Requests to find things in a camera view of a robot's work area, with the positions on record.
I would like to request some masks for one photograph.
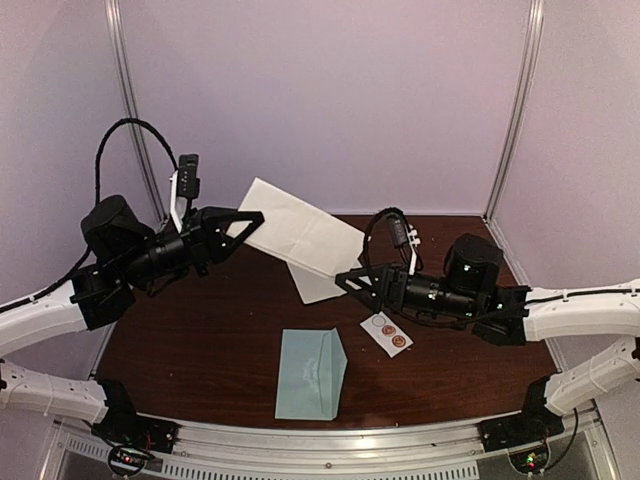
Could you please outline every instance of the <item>lavender wall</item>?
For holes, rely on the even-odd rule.
[[[497,224],[535,284],[640,276],[640,10],[634,0],[545,5],[539,65]],[[566,338],[570,365],[611,338]],[[640,478],[639,384],[598,402],[623,479]]]
[[[140,114],[177,151],[201,154],[201,202],[238,205],[261,176],[356,213],[484,210],[528,10],[526,0],[122,2]]]
[[[93,159],[123,116],[103,2],[3,2],[0,15],[0,303],[45,287],[84,250]],[[104,158],[104,193],[145,221],[149,202],[128,132]],[[102,332],[59,337],[11,355],[26,367],[86,378]],[[0,411],[0,478],[34,478],[50,419]]]

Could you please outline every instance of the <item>orange sticker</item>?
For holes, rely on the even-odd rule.
[[[402,335],[396,335],[391,339],[391,343],[393,343],[398,348],[402,348],[407,344],[407,341]]]
[[[382,333],[387,337],[390,337],[391,335],[396,334],[396,328],[392,325],[385,325],[384,327],[382,327]]]

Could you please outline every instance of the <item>wooden table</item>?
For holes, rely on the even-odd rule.
[[[343,217],[364,229],[369,217]],[[439,273],[462,233],[489,238],[479,218],[414,217],[425,272]],[[382,227],[374,263],[398,261]],[[140,300],[118,322],[98,370],[122,381],[142,413],[246,427],[367,428],[416,425],[521,408],[527,386],[555,367],[544,343],[496,347],[469,331],[396,319],[414,340],[391,359],[359,326],[370,313],[341,297],[305,306],[286,265],[243,247],[210,276],[191,275]],[[505,267],[500,283],[513,285]],[[274,419],[284,328],[338,328],[348,366],[338,417]]]

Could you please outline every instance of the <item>white card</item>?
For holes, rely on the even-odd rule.
[[[390,357],[413,345],[413,340],[383,312],[374,313],[360,325]]]

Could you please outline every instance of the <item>light blue envelope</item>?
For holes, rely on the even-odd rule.
[[[283,330],[276,418],[333,420],[347,356],[338,330]]]

